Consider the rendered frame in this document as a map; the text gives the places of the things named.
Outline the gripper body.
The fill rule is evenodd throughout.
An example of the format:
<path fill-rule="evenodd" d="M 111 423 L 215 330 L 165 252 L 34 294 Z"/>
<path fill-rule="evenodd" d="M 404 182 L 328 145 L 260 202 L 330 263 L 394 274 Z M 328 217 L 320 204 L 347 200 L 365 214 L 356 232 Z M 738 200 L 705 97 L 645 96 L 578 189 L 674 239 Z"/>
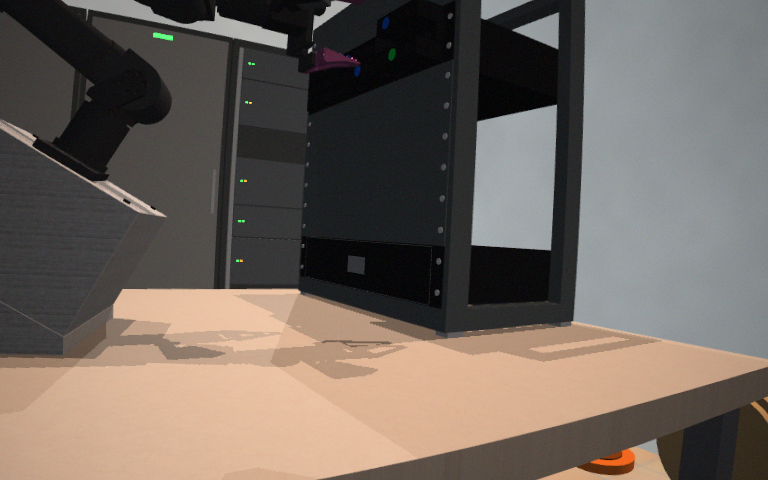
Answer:
<path fill-rule="evenodd" d="M 265 23 L 270 10 L 270 5 L 271 4 L 266 3 L 262 18 L 256 26 L 262 27 Z M 298 72 L 300 73 L 304 73 L 315 66 L 316 52 L 311 51 L 308 53 L 307 49 L 310 49 L 314 45 L 314 42 L 312 41 L 314 15 L 321 16 L 325 13 L 325 10 L 326 7 L 309 9 L 307 30 L 298 37 L 288 35 L 286 54 L 287 56 L 299 58 Z"/>

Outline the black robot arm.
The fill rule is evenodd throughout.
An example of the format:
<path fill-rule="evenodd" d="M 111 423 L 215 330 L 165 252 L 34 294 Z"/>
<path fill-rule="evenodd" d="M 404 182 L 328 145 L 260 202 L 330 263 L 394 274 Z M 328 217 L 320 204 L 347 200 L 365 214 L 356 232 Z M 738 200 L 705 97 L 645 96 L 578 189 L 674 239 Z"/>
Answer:
<path fill-rule="evenodd" d="M 298 37 L 307 30 L 309 9 L 331 7 L 334 0 L 134 1 L 182 24 L 214 21 L 217 6 L 221 17 L 257 25 L 269 3 L 262 28 Z M 92 100 L 83 102 L 60 138 L 36 138 L 32 146 L 90 181 L 106 181 L 106 165 L 129 132 L 127 125 L 164 119 L 172 105 L 169 89 L 143 58 L 105 37 L 62 0 L 0 0 L 4 11 L 94 84 L 86 92 Z"/>

